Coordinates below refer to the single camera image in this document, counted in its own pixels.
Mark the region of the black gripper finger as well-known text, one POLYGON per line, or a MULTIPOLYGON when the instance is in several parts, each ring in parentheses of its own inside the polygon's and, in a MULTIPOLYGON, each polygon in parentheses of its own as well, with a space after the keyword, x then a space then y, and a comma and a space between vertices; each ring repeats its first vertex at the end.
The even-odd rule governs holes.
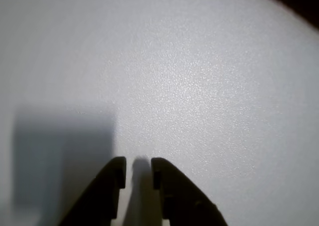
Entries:
POLYGON ((217 206, 174 164, 152 158, 151 168, 162 218, 171 226, 227 225, 217 206))
POLYGON ((126 186, 127 161, 111 159, 59 223, 61 226, 109 226, 117 218, 120 190, 126 186))

